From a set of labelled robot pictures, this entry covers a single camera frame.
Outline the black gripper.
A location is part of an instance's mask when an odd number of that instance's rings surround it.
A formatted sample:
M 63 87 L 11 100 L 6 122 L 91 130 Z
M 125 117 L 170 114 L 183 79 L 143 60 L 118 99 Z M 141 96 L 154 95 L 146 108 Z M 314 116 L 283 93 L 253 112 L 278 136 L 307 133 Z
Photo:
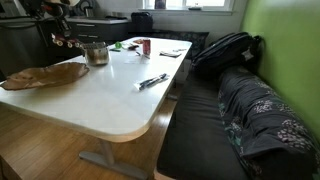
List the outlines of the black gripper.
M 58 27 L 58 32 L 65 37 L 69 37 L 71 35 L 71 28 L 66 19 L 64 17 L 57 17 L 55 21 Z

